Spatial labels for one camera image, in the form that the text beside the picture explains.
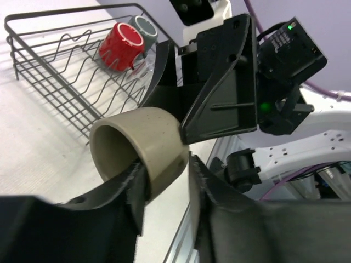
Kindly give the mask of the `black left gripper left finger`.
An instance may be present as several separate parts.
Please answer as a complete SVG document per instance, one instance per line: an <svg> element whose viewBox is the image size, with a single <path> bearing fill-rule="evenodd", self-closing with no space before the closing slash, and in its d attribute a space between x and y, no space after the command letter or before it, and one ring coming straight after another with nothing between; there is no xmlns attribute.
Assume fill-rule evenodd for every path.
<svg viewBox="0 0 351 263"><path fill-rule="evenodd" d="M1 262L133 262L149 195L145 167L67 203L1 197Z"/></svg>

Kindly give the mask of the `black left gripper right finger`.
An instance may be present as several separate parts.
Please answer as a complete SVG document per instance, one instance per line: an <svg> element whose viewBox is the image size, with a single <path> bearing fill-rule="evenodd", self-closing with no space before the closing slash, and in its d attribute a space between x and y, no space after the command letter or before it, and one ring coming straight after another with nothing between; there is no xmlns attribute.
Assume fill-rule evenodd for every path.
<svg viewBox="0 0 351 263"><path fill-rule="evenodd" d="M255 201L189 157L199 262L350 262L350 203Z"/></svg>

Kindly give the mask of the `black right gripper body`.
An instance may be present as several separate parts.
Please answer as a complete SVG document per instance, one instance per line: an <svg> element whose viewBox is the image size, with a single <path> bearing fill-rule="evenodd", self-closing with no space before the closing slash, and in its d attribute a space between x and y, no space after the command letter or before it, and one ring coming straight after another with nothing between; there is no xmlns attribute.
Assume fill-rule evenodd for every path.
<svg viewBox="0 0 351 263"><path fill-rule="evenodd" d="M279 23L256 35L257 129L289 135L313 112L300 85L326 66L327 60L297 18ZM183 83L197 79L196 39L180 48Z"/></svg>

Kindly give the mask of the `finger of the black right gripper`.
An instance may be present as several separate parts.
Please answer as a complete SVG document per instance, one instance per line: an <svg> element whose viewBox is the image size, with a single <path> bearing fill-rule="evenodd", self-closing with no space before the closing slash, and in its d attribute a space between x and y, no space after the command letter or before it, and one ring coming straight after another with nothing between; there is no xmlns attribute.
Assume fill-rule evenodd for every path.
<svg viewBox="0 0 351 263"><path fill-rule="evenodd" d="M156 46L154 73L140 107L158 107L182 121L203 87L202 83L178 86L173 41Z"/></svg>
<svg viewBox="0 0 351 263"><path fill-rule="evenodd" d="M185 144L257 130L257 41L248 14L196 36L197 79L203 85L182 121Z"/></svg>

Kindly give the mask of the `beige ceramic cup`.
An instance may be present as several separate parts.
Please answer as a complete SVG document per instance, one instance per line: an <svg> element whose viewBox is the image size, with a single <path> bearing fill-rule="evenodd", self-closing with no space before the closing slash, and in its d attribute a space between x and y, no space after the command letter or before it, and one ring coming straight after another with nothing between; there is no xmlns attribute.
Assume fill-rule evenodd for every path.
<svg viewBox="0 0 351 263"><path fill-rule="evenodd" d="M189 146L182 143L180 123L157 107L141 107L96 121L89 134L94 165L104 181L139 159L149 177L153 201L184 171Z"/></svg>

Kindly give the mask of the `red ceramic mug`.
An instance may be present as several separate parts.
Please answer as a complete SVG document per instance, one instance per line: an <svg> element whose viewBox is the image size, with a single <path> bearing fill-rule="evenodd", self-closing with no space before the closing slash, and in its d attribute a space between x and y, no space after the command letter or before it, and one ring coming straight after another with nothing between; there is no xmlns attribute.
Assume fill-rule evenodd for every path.
<svg viewBox="0 0 351 263"><path fill-rule="evenodd" d="M143 36L130 24L117 22L98 49L102 61L112 70L133 68L136 57L144 51Z"/></svg>

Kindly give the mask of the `grey ceramic mug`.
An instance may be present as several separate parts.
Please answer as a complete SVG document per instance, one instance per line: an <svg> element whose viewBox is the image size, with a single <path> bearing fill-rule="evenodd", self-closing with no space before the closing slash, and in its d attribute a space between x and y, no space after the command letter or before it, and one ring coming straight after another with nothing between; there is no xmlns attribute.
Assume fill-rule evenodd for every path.
<svg viewBox="0 0 351 263"><path fill-rule="evenodd" d="M136 28L136 30L143 36L144 39L144 53L148 53L153 44L156 43L158 38L158 31L154 24L144 16L132 16L128 22Z"/></svg>

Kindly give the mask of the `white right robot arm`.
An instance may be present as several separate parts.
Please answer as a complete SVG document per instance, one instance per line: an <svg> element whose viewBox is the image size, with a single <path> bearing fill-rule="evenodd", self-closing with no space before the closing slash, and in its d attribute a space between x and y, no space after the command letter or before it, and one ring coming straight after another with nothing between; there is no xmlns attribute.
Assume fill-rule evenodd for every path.
<svg viewBox="0 0 351 263"><path fill-rule="evenodd" d="M253 17L241 14L198 33L194 44L195 50L179 51L182 86L176 83L174 43L156 46L155 72L142 102L178 121L175 135L183 145L257 129L275 136L324 129L288 144L235 153L253 166L228 168L234 187L246 191L285 171L350 160L350 108L318 94L309 104L301 92L327 60L296 18L257 35Z"/></svg>

